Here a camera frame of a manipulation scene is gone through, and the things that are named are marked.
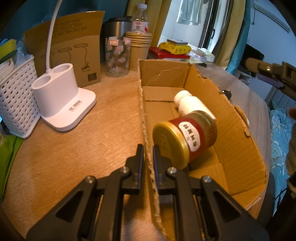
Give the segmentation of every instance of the paper cup stack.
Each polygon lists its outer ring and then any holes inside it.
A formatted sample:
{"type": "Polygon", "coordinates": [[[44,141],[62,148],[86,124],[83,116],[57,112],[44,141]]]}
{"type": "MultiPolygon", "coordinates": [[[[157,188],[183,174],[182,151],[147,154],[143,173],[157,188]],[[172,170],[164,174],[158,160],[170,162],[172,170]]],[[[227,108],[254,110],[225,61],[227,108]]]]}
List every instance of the paper cup stack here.
{"type": "Polygon", "coordinates": [[[138,70],[138,60],[146,59],[152,42],[151,33],[126,32],[126,37],[131,39],[131,52],[129,70],[138,70]]]}

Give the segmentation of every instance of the wooden table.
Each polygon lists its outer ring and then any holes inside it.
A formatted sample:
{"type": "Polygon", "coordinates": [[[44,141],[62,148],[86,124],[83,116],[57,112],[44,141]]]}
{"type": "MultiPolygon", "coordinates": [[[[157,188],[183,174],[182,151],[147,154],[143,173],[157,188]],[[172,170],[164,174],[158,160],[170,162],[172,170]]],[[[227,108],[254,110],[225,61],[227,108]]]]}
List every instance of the wooden table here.
{"type": "MultiPolygon", "coordinates": [[[[232,91],[232,102],[250,120],[250,131],[269,169],[270,127],[264,101],[213,64],[197,68],[222,89],[232,91]]],[[[102,68],[101,75],[101,83],[87,87],[96,93],[97,103],[76,128],[60,133],[40,120],[15,158],[2,207],[23,236],[85,176],[109,175],[143,143],[137,73],[110,78],[102,68]]],[[[143,180],[145,191],[125,198],[122,240],[164,240],[151,223],[146,177],[143,180]]],[[[253,216],[261,203],[251,210],[253,216]]]]}

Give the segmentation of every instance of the white bottle cap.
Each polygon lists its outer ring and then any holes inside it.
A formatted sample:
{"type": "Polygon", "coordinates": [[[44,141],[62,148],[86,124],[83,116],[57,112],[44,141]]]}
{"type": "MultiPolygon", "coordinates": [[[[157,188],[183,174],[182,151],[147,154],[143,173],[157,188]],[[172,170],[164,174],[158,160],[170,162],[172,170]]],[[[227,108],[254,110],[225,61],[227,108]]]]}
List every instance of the white bottle cap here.
{"type": "Polygon", "coordinates": [[[182,90],[175,95],[174,103],[176,106],[179,106],[181,99],[183,99],[185,96],[192,96],[192,94],[190,94],[187,90],[182,90]]]}
{"type": "Polygon", "coordinates": [[[142,4],[142,3],[139,3],[137,8],[144,8],[144,9],[147,9],[147,4],[142,4]]]}

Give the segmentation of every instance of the green bag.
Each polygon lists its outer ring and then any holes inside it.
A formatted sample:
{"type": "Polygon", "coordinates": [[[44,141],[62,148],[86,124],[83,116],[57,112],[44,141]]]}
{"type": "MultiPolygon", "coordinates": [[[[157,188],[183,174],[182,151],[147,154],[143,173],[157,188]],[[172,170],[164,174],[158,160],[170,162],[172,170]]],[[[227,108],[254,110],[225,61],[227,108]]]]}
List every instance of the green bag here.
{"type": "Polygon", "coordinates": [[[9,172],[21,144],[22,138],[13,135],[6,137],[0,135],[0,198],[5,195],[9,172]]]}

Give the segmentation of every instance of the gold lid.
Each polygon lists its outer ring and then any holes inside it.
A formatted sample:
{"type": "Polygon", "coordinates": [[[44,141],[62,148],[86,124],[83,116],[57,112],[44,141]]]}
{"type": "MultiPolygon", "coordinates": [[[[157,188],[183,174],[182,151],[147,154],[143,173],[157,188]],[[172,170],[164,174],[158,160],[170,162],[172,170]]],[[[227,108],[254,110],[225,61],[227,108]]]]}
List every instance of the gold lid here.
{"type": "Polygon", "coordinates": [[[168,157],[172,166],[184,169],[189,163],[189,149],[182,132],[171,122],[163,121],[153,128],[154,145],[159,145],[162,156],[168,157]]]}

